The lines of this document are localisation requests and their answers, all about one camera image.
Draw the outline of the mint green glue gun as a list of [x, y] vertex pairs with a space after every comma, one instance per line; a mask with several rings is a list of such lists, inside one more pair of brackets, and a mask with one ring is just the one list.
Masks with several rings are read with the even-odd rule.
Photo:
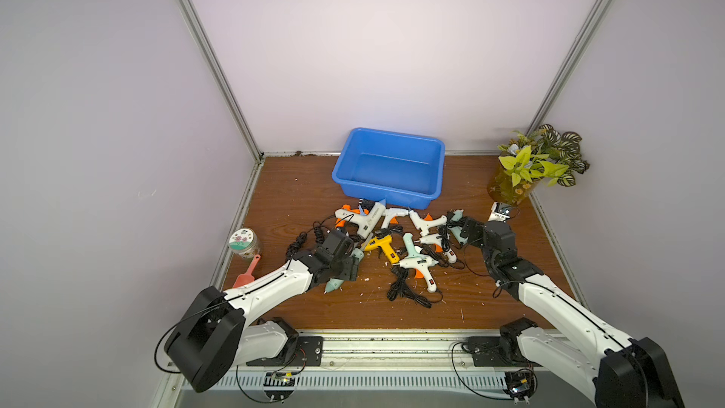
[[324, 293], [328, 294], [338, 290], [345, 281], [356, 281], [363, 258], [364, 253], [360, 249], [353, 249], [349, 255], [335, 263], [332, 268], [332, 277], [326, 283]]

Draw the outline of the large white glue gun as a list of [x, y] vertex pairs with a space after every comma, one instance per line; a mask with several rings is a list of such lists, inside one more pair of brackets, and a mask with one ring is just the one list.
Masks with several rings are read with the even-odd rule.
[[[375, 202], [372, 209], [367, 215], [362, 215], [361, 213], [359, 215], [353, 215], [352, 217], [349, 217], [349, 219], [347, 219], [345, 223], [351, 223], [355, 225], [357, 227], [358, 236], [360, 236], [360, 238], [362, 239], [367, 239], [370, 234], [372, 234], [375, 226], [383, 217], [385, 210], [385, 202]], [[337, 220], [336, 226], [340, 227], [340, 222], [343, 220], [338, 220], [336, 215], [335, 218]]]

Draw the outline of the white glue gun red switch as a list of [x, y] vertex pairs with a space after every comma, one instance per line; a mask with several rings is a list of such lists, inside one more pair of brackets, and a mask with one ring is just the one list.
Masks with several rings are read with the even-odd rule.
[[398, 262], [401, 268], [414, 269], [418, 271], [426, 281], [427, 290], [429, 293], [435, 293], [438, 290], [438, 286], [435, 282], [430, 269], [438, 265], [438, 262], [430, 256], [419, 256], [419, 257], [407, 257]]

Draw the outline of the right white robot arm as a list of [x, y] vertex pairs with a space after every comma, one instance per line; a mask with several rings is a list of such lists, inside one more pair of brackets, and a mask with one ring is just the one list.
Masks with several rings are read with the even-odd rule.
[[465, 216], [454, 226], [464, 245], [481, 251], [497, 293], [507, 292], [562, 334], [557, 339], [524, 318], [501, 327], [504, 347], [515, 358], [543, 366], [597, 407], [685, 404], [666, 352], [651, 338], [633, 338], [568, 296], [519, 256], [507, 223]]

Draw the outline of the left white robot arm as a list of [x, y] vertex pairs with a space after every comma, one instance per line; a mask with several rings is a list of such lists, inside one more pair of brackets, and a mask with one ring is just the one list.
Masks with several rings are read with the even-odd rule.
[[277, 306], [336, 279], [354, 281], [364, 253], [341, 230], [323, 234], [276, 270], [241, 287], [201, 290], [187, 311], [157, 342], [154, 365], [179, 374], [197, 393], [216, 385], [236, 366], [290, 366], [305, 348], [299, 332], [280, 317], [262, 317]]

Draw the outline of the mint glue gun right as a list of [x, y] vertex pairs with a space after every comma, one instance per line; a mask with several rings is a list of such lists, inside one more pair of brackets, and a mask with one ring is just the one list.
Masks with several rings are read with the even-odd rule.
[[464, 247], [467, 239], [462, 236], [462, 221], [464, 219], [464, 210], [458, 209], [447, 213], [447, 235], [450, 240], [455, 240], [457, 247]]

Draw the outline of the small white red glue gun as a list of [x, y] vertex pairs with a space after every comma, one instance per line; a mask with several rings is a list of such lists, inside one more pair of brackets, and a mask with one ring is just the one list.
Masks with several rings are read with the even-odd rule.
[[422, 245], [429, 245], [435, 248], [435, 252], [445, 257], [449, 264], [455, 264], [458, 259], [455, 252], [450, 248], [448, 242], [445, 242], [443, 237], [437, 234], [429, 234], [419, 239]]

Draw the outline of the yellow glue gun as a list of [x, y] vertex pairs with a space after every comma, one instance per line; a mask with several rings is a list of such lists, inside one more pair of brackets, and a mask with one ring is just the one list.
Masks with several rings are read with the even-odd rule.
[[399, 264], [400, 263], [400, 257], [398, 256], [398, 253], [394, 250], [392, 246], [393, 237], [390, 234], [386, 234], [383, 237], [376, 237], [372, 235], [367, 241], [364, 247], [362, 248], [363, 252], [370, 252], [374, 250], [380, 250], [390, 264]]

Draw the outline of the white orange glue gun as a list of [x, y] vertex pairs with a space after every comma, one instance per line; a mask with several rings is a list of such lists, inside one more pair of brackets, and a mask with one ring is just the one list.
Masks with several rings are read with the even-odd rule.
[[409, 211], [409, 217], [421, 237], [428, 236], [432, 229], [447, 225], [447, 217], [445, 215], [441, 215], [436, 219], [425, 219], [416, 211], [411, 210]]

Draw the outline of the mint glue gun centre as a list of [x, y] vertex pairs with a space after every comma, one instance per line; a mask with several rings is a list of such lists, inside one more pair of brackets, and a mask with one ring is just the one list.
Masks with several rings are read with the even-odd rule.
[[407, 258], [419, 258], [422, 256], [421, 250], [413, 241], [413, 234], [411, 234], [411, 232], [406, 232], [406, 234], [402, 236], [402, 239], [407, 252]]

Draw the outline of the blue plastic storage box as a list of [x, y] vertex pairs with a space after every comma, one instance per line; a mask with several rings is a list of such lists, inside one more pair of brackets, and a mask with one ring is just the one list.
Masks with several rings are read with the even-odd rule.
[[425, 210], [442, 193], [445, 156], [436, 138], [355, 128], [332, 179], [351, 198]]

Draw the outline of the glass jar floral lid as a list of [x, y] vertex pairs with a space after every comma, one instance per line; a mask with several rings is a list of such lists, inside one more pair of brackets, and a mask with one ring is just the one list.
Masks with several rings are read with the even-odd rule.
[[258, 235], [250, 228], [241, 228], [232, 232], [228, 240], [228, 248], [234, 255], [245, 260], [251, 260], [262, 254]]

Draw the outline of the potted green plant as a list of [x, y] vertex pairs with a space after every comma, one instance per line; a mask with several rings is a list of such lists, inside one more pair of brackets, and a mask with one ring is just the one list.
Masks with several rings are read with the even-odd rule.
[[487, 185], [489, 196], [517, 206], [542, 181], [550, 186], [575, 186], [577, 175], [590, 168], [583, 158], [582, 141], [579, 133], [560, 132], [549, 124], [528, 134], [518, 131], [509, 143], [498, 147], [498, 168]]

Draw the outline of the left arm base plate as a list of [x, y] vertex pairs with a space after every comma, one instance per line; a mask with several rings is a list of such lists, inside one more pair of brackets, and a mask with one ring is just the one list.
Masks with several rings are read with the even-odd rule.
[[284, 368], [285, 366], [321, 366], [324, 338], [322, 336], [298, 336], [290, 339], [281, 352], [271, 358], [260, 358], [247, 362], [245, 365], [266, 366], [267, 368]]

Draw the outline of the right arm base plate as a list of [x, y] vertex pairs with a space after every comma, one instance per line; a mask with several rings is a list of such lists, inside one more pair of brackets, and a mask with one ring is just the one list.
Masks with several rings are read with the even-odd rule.
[[472, 356], [474, 366], [536, 368], [538, 363], [525, 358], [514, 342], [501, 336], [470, 336], [462, 345]]

